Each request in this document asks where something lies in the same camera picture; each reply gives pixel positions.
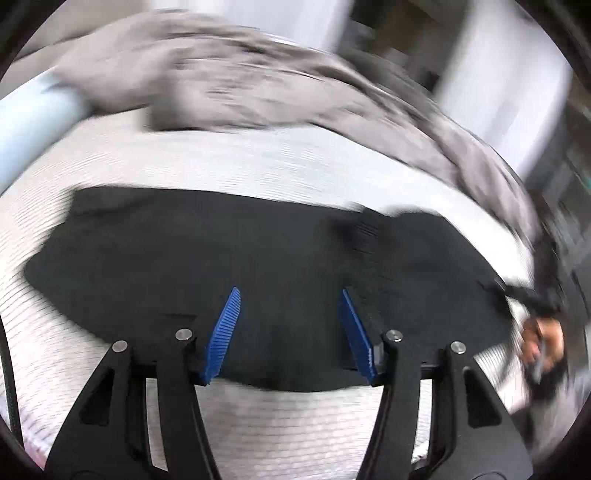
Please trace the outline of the person's right hand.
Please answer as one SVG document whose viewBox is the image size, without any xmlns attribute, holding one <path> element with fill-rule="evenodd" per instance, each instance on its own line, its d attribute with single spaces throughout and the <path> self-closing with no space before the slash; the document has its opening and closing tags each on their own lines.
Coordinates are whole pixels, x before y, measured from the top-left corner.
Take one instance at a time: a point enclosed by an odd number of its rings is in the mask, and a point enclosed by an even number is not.
<svg viewBox="0 0 591 480">
<path fill-rule="evenodd" d="M 523 326 L 521 337 L 520 359 L 526 367 L 540 364 L 542 372 L 548 373 L 564 358 L 564 333 L 557 319 L 529 319 Z"/>
</svg>

